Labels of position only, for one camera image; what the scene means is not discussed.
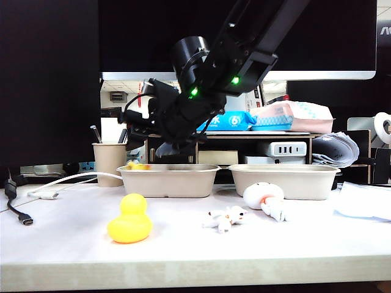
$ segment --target pen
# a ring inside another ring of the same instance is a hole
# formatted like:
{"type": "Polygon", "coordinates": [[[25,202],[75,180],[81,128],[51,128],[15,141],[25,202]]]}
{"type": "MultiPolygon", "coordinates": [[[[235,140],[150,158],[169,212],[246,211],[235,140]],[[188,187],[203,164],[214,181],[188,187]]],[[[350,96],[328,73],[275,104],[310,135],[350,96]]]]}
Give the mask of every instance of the pen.
{"type": "Polygon", "coordinates": [[[122,130],[122,132],[121,132],[121,136],[120,136],[120,139],[118,140],[118,143],[124,143],[125,142],[127,133],[128,133],[128,130],[126,128],[124,128],[122,130]]]}
{"type": "Polygon", "coordinates": [[[96,137],[98,139],[98,142],[102,143],[102,139],[101,139],[101,137],[99,135],[97,127],[95,125],[91,125],[90,128],[94,131],[94,133],[95,133],[95,135],[96,135],[96,137]]]}

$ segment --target power strip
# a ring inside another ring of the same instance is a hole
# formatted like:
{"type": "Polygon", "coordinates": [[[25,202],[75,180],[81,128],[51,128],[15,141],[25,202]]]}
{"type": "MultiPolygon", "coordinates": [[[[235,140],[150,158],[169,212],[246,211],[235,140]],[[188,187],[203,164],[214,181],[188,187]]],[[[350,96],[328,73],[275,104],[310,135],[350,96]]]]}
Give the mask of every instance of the power strip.
{"type": "Polygon", "coordinates": [[[269,157],[304,157],[307,154],[305,142],[271,142],[261,144],[259,149],[269,157]]]}

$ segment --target pen holder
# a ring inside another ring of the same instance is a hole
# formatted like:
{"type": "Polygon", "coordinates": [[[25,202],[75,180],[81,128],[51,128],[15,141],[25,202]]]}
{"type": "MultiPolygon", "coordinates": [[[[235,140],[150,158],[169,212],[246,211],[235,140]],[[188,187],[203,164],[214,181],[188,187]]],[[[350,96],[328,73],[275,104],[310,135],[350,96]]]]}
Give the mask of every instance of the pen holder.
{"type": "MultiPolygon", "coordinates": [[[[95,170],[119,175],[117,168],[126,163],[125,143],[93,143],[93,153],[95,156],[95,170]]],[[[98,185],[100,187],[122,186],[123,181],[108,176],[98,175],[98,185]]]]}

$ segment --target small yellow duck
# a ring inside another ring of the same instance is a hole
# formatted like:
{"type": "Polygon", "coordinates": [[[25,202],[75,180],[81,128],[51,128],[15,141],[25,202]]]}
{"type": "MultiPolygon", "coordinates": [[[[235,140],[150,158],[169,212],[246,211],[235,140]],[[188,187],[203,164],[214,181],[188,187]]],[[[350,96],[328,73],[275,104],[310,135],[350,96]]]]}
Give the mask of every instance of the small yellow duck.
{"type": "Polygon", "coordinates": [[[128,170],[150,170],[151,166],[145,165],[145,164],[135,163],[133,161],[129,161],[126,165],[126,168],[128,170]]]}
{"type": "Polygon", "coordinates": [[[144,240],[152,230],[146,215],[147,201],[141,194],[128,194],[120,203],[121,215],[108,224],[109,236],[118,243],[144,240]]]}

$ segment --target beige paper tray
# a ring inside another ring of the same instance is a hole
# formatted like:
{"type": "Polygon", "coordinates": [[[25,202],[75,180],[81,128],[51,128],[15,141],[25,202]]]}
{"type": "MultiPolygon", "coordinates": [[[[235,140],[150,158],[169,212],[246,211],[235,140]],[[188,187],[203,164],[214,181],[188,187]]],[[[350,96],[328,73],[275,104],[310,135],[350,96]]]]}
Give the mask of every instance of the beige paper tray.
{"type": "Polygon", "coordinates": [[[338,168],[323,165],[237,164],[228,167],[232,171],[236,192],[258,182],[280,186],[286,199],[324,200],[332,187],[338,168]]]}
{"type": "Polygon", "coordinates": [[[207,197],[220,167],[203,164],[151,164],[151,170],[117,169],[127,194],[144,197],[207,197]]]}

